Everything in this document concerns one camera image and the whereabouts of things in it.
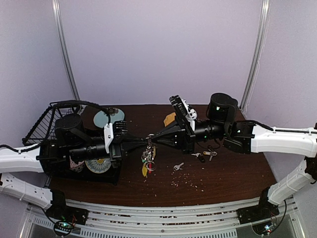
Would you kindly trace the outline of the keyring bundle with coloured tags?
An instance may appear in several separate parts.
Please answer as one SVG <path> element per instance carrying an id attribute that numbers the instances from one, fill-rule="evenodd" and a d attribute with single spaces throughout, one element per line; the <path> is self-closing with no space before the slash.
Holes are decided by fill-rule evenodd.
<path id="1" fill-rule="evenodd" d="M 152 143 L 152 137 L 154 134 L 149 134 L 147 139 L 147 146 L 142 153 L 141 160 L 142 160 L 142 175 L 143 177 L 147 177 L 147 174 L 155 171 L 157 166 L 155 164 L 155 157 L 157 152 L 157 146 Z"/>

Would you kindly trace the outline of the single silver key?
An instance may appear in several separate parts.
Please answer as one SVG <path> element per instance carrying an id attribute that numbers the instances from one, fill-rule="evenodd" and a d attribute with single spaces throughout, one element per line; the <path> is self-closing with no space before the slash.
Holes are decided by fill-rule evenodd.
<path id="1" fill-rule="evenodd" d="M 182 168 L 183 165 L 184 165 L 184 163 L 180 163 L 180 164 L 178 164 L 178 165 L 175 165 L 175 166 L 173 167 L 173 170 L 174 170 L 174 171 L 178 171 L 178 170 L 180 170 L 180 169 Z"/>

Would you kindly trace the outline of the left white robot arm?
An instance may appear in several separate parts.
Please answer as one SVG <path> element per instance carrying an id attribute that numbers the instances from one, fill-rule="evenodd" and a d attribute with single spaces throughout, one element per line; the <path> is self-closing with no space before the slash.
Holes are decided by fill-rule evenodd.
<path id="1" fill-rule="evenodd" d="M 81 110 L 102 112 L 107 123 L 100 130 L 85 128 Z M 0 190 L 20 200 L 52 210 L 60 220 L 71 216 L 62 192 L 40 188 L 13 176 L 37 172 L 78 181 L 116 183 L 123 158 L 147 141 L 128 134 L 126 122 L 111 119 L 110 109 L 68 100 L 51 103 L 23 140 L 24 146 L 0 147 Z"/>

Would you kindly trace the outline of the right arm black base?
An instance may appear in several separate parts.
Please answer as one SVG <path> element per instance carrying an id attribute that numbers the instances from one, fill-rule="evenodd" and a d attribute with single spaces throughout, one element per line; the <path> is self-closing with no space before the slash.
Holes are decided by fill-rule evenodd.
<path id="1" fill-rule="evenodd" d="M 252 225 L 254 233 L 261 237 L 269 236 L 274 231 L 276 231 L 276 229 L 283 222 L 287 211 L 287 203 L 286 200 L 284 200 L 284 214 L 279 224 L 277 224 L 277 215 L 279 215 L 278 205 L 269 203 L 268 191 L 269 187 L 261 192 L 260 199 L 257 205 L 240 208 L 237 210 L 237 217 L 240 224 L 252 223 L 270 218 L 270 220 L 267 222 Z"/>

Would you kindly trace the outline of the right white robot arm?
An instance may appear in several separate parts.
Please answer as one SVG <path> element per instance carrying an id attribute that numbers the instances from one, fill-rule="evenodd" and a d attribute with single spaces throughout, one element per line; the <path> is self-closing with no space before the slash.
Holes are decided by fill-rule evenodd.
<path id="1" fill-rule="evenodd" d="M 282 203 L 305 185 L 317 179 L 317 129 L 271 127 L 255 120 L 236 121 L 238 102 L 224 93 L 211 95 L 206 120 L 198 120 L 193 107 L 178 95 L 170 97 L 175 120 L 151 137 L 157 144 L 194 152 L 195 144 L 221 140 L 223 147 L 240 154 L 261 152 L 304 156 L 303 161 L 280 182 L 265 189 L 254 207 L 254 215 L 264 219 L 273 206 Z"/>

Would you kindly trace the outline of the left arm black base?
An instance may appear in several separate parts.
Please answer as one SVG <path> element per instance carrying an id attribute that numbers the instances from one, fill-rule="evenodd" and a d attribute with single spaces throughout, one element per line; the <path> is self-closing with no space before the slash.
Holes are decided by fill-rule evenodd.
<path id="1" fill-rule="evenodd" d="M 68 206 L 64 193 L 59 190 L 50 189 L 50 192 L 51 206 L 44 214 L 53 223 L 53 231 L 57 236 L 67 236 L 75 229 L 76 224 L 86 224 L 89 214 L 87 209 Z"/>

